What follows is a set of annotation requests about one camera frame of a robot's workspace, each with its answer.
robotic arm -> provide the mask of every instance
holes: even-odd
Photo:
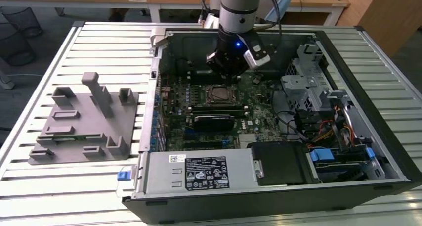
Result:
[[[247,69],[255,70],[270,62],[270,52],[254,30],[260,3],[263,0],[220,0],[216,49],[207,56],[207,65],[227,82]],[[281,13],[285,13],[290,0],[279,0],[278,3]],[[270,13],[260,13],[264,13],[262,17],[267,20],[277,21],[271,16],[275,8]]]

floor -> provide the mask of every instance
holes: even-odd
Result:
[[[9,74],[44,74],[56,51],[66,38],[74,21],[107,21],[108,9],[78,9],[67,8],[64,17],[59,17],[52,8],[33,8],[33,13],[43,27],[41,36],[29,39],[29,44],[36,52],[37,59],[21,67],[9,67],[0,60],[1,70]],[[163,22],[195,22],[196,18],[186,11],[164,11]],[[150,22],[148,16],[142,16],[138,9],[128,11],[126,16],[128,22]],[[418,90],[422,92],[422,32],[415,32],[406,45],[393,57],[393,61],[401,68]],[[16,87],[13,90],[0,88],[0,127],[12,128],[19,115],[27,105],[32,92],[41,77],[12,76]],[[7,138],[8,132],[0,131],[0,146]]]

warning label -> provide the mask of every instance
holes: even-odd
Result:
[[[230,188],[226,157],[184,159],[187,190]]]

blue latch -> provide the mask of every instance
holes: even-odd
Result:
[[[327,148],[314,149],[314,151],[311,152],[311,160],[313,162],[334,160],[331,150]]]
[[[371,148],[367,148],[367,154],[369,154],[370,159],[375,157],[375,153],[374,153],[374,150]]]
[[[118,181],[130,181],[131,180],[131,170],[120,171],[118,173]]]

slotted metal plate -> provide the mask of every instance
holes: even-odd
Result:
[[[28,106],[0,150],[0,225],[142,226],[116,196],[116,173],[138,162],[154,27],[196,24],[98,23],[72,28]],[[347,27],[283,26],[287,30],[325,30],[405,149],[422,169],[422,101],[415,88],[365,32]],[[330,67],[337,85],[343,84]],[[124,161],[31,166],[27,163],[45,123],[55,87],[78,84],[84,72],[98,72],[110,92],[130,87],[140,93],[131,158]],[[130,195],[130,181],[119,188]],[[351,210],[195,222],[180,225],[419,225],[422,187],[381,197]]]

